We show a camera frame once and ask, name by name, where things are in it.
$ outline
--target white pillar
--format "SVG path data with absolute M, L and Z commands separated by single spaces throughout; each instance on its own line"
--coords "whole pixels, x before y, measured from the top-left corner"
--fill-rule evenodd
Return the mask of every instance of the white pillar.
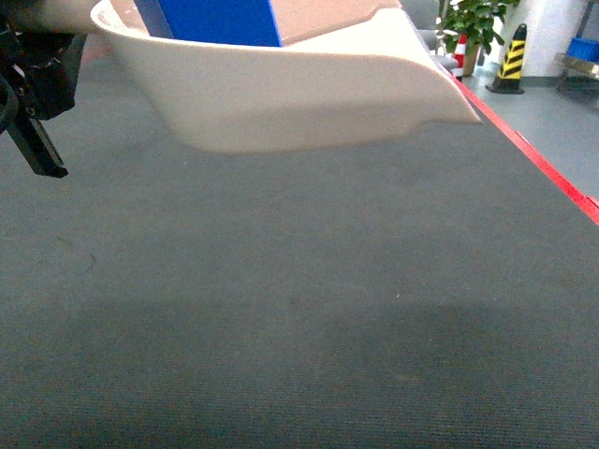
M 508 17 L 502 36 L 509 45 L 516 29 L 526 23 L 528 36 L 524 54 L 524 77 L 557 77 L 562 68 L 553 62 L 565 52 L 576 33 L 587 2 L 584 0 L 522 0 Z

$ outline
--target red border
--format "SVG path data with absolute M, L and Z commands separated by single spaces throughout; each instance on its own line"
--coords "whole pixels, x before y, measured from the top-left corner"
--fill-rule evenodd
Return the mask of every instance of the red border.
M 487 104 L 478 98 L 470 89 L 464 86 L 461 82 L 456 81 L 456 84 L 462 91 L 462 93 L 468 98 L 480 111 L 487 116 L 487 118 L 497 128 L 509 138 L 514 145 L 516 145 L 525 155 L 528 157 L 533 164 L 535 164 L 539 170 L 552 180 L 562 191 L 576 203 L 576 205 L 595 222 L 599 225 L 599 204 L 589 196 L 584 196 L 565 176 L 560 173 L 543 155 L 533 146 L 531 143 L 524 138 L 524 136 L 515 131 L 507 124 L 504 119 L 497 115 Z

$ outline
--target green leaves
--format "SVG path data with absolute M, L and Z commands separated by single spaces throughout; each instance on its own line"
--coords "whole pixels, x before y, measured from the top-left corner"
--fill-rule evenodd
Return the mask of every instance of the green leaves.
M 447 51 L 453 52 L 460 35 L 466 35 L 468 48 L 481 45 L 487 53 L 490 53 L 493 40 L 497 40 L 500 45 L 504 44 L 501 36 L 493 30 L 495 18 L 505 22 L 507 7 L 517 6 L 520 2 L 520 0 L 442 0 L 440 11 L 443 11 L 445 1 L 450 4 L 445 19 L 439 24 L 439 30 L 455 32 L 455 34 L 446 34 Z

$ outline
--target white tray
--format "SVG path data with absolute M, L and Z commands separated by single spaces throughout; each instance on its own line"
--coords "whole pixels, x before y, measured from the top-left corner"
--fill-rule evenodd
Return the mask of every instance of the white tray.
M 150 37 L 110 0 L 92 20 L 175 137 L 201 150 L 310 150 L 479 122 L 400 8 L 283 48 Z

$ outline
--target blue object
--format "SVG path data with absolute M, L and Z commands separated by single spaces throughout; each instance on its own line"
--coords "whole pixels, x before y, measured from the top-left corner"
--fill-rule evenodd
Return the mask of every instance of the blue object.
M 158 0 L 134 0 L 134 2 L 150 36 L 173 38 Z
M 175 39 L 214 44 L 281 47 L 269 0 L 135 2 L 152 36 L 168 37 L 165 36 L 167 27 Z
M 567 54 L 585 61 L 599 63 L 599 42 L 575 37 L 568 47 Z

